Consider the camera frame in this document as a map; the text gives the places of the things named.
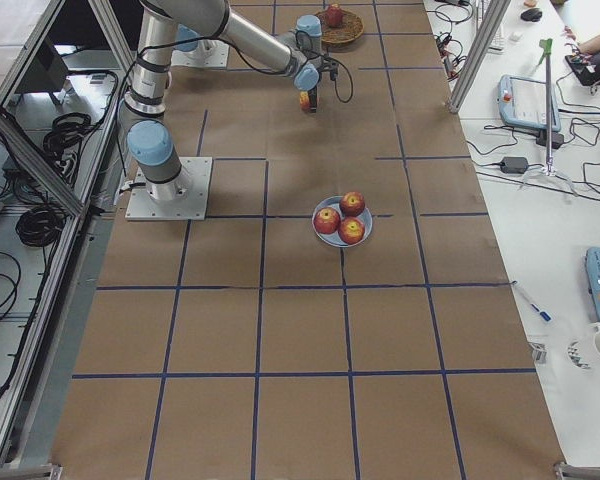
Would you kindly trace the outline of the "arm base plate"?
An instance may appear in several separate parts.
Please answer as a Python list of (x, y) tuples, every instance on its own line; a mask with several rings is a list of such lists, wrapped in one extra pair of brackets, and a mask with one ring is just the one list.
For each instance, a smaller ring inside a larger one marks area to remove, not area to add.
[(228, 62), (229, 46), (219, 40), (215, 41), (217, 46), (210, 55), (201, 55), (200, 51), (187, 54), (174, 48), (171, 65), (197, 69), (225, 69)]
[(125, 217), (130, 221), (202, 221), (206, 217), (212, 177), (211, 157), (180, 157), (181, 170), (172, 181), (151, 182), (138, 168)]

